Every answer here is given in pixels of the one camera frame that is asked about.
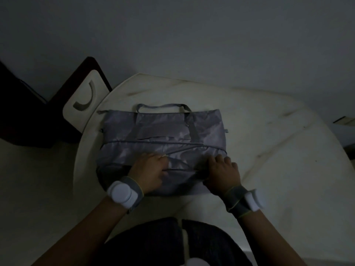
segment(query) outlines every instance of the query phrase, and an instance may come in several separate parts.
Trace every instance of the dark clothing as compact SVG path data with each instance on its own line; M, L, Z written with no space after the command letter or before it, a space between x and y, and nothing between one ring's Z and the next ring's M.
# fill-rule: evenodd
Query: dark clothing
M210 266L251 266L244 252L223 230L198 221L182 220L187 231L191 258ZM180 266L184 265L182 230L177 219L167 217L141 224L109 240L94 265Z

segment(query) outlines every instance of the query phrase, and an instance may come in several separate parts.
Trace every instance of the hand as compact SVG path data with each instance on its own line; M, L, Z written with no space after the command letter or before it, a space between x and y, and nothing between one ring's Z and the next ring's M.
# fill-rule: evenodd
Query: hand
M128 176L135 180L141 187L143 194L152 192L162 185L161 176L167 169L169 160L160 154L143 153L133 164Z
M204 185L214 195L223 196L229 189L241 185L238 165L230 160L223 159L222 155L208 158L209 177Z

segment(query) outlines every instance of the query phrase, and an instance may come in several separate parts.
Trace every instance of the white table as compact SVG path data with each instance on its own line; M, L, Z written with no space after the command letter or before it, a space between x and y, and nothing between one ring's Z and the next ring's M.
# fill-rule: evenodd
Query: white table
M263 211L282 236L304 258L355 261L355 172L335 136L303 103L276 93L137 74L116 87L97 110L134 111L138 103L220 109L229 130L227 153L239 165L242 184L262 192ZM103 117L91 116L76 156L73 189L79 219L105 195L95 174ZM215 225L250 251L237 221L211 194L146 197L112 235L166 216Z

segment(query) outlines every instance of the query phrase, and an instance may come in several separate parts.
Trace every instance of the forearm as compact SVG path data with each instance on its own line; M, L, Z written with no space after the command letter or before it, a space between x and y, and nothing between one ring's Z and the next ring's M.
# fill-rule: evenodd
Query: forearm
M105 197L79 224L44 253L33 266L87 265L127 210Z
M246 214L237 220L259 266L306 265L261 210Z

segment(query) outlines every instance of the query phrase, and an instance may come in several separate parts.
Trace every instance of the bag strap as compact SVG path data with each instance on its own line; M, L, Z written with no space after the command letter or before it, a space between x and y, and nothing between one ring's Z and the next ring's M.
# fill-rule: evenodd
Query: bag strap
M191 109L183 103L167 103L166 105L160 105L160 106L150 106L150 105L145 105L143 103L139 103L139 104L137 104L136 110L137 110L137 113L139 113L139 109L142 107L156 109L156 108L166 108L166 107L174 107L174 106L183 107L186 111L191 112Z

